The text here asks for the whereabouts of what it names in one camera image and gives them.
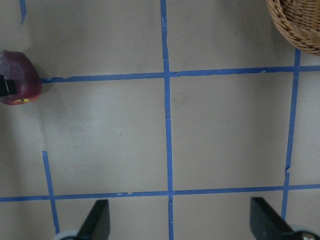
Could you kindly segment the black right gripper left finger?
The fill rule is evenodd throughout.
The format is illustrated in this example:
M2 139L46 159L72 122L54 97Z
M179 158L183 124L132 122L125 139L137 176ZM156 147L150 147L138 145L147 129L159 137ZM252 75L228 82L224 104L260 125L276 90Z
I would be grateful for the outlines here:
M109 201L97 200L76 237L80 240L107 240L111 231Z

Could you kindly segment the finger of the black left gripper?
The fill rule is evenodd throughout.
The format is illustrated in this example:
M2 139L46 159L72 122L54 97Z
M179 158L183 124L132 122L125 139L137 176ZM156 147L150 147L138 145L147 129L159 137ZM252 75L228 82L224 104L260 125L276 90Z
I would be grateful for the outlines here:
M5 79L0 75L0 97L6 97L17 93L15 81L12 79Z

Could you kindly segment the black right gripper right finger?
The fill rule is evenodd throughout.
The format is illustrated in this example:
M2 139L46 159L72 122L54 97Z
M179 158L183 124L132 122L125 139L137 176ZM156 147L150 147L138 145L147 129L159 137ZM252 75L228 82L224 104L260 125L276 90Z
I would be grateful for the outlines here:
M256 240L297 240L296 233L263 197L250 199L250 230Z

